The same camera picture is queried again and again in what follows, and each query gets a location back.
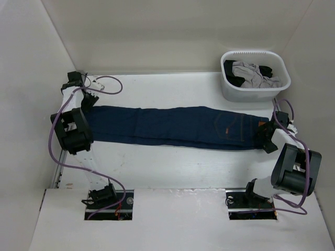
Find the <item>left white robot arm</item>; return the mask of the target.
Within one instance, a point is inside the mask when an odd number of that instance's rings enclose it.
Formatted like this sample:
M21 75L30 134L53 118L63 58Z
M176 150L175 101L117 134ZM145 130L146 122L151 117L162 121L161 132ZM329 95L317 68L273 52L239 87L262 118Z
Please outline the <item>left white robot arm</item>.
M68 82L61 87L61 108L50 117L52 131L61 148L75 157L86 175L90 190L102 190L108 185L106 178L96 174L98 164L92 148L93 133L84 115L93 108L99 100L98 92L103 90L104 85L92 83L84 72L69 72Z

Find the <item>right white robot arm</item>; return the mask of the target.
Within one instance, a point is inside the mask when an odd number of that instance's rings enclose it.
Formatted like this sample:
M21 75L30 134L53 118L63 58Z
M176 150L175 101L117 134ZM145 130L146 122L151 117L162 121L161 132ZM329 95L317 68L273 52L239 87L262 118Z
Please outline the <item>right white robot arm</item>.
M322 155L308 150L295 141L296 128L285 112L277 111L271 120L259 126L255 139L260 140L266 153L280 150L272 174L248 182L243 201L249 207L269 201L274 195L290 193L295 196L314 191Z

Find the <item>dark blue denim trousers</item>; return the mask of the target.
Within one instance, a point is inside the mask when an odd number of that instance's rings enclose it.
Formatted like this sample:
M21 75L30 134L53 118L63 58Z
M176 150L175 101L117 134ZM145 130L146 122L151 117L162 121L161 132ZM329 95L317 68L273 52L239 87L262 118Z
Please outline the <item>dark blue denim trousers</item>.
M208 107L171 109L97 106L85 118L94 141L206 150L261 149L254 137L268 118Z

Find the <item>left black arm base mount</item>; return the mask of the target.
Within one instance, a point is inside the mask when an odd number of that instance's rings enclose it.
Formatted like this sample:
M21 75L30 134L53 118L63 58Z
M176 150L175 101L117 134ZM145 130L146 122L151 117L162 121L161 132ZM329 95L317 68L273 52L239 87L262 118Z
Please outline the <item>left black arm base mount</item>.
M134 195L134 190L116 190L113 184L90 190L87 199L81 201L86 206L84 220L131 221Z

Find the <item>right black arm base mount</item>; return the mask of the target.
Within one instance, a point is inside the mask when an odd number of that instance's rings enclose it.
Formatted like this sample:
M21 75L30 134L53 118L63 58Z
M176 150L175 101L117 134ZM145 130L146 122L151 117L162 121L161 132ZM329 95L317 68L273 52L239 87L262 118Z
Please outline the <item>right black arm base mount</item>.
M254 193L255 179L247 183L245 189L226 190L225 204L230 220L277 220L270 198Z

